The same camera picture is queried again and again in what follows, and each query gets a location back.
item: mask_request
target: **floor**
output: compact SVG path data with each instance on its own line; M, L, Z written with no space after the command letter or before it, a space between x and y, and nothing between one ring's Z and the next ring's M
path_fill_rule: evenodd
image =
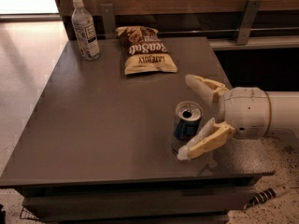
M0 129L0 173L21 135L39 93L43 90L51 70L59 59L66 40L64 27L59 22L48 22L42 25L0 23L0 59L5 61L0 63L2 71L0 73L0 127L2 127ZM56 49L51 49L53 46L48 44L54 44ZM35 56L40 52L45 55L42 59L36 59ZM36 68L34 77L28 77L26 73L29 65ZM27 105L20 107L20 101ZM281 184L287 184L293 189L274 200L246 211L229 212L228 223L298 223L299 141L294 136L286 135L263 138L261 142L277 172L262 178L256 184L256 189L263 191ZM0 189L0 204L6 211L7 224L38 223L20 219L21 203L22 197L15 190Z

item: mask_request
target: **plastic bottle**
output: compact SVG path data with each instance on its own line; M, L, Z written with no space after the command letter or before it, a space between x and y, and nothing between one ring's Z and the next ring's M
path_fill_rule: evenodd
M73 0L72 23L83 59L93 61L100 57L100 49L92 15L84 8L82 0Z

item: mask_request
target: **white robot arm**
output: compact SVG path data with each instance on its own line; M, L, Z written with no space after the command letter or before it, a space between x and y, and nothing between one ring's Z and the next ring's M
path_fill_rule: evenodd
M220 82L194 75L186 76L186 84L207 105L217 104L218 114L178 151L180 160L196 158L231 138L257 139L277 129L291 130L299 137L299 92L228 90Z

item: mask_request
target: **gray table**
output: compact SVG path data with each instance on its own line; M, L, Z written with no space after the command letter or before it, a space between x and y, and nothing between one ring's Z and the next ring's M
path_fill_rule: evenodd
M230 84L205 38L163 42L176 74L126 76L118 40L100 40L102 56L94 62L83 61L76 41L68 42L0 187L17 189L23 205L44 221L241 208L254 192L248 186L274 173L263 146L234 140L196 160L177 160L171 148L176 105L200 104L202 124L215 115L185 76ZM106 211L90 211L83 201ZM149 208L152 202L156 208Z

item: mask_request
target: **snack bag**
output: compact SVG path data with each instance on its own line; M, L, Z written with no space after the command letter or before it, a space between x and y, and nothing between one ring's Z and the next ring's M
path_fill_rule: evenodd
M124 74L149 71L177 72L158 31L143 26L119 27L116 32L125 58Z

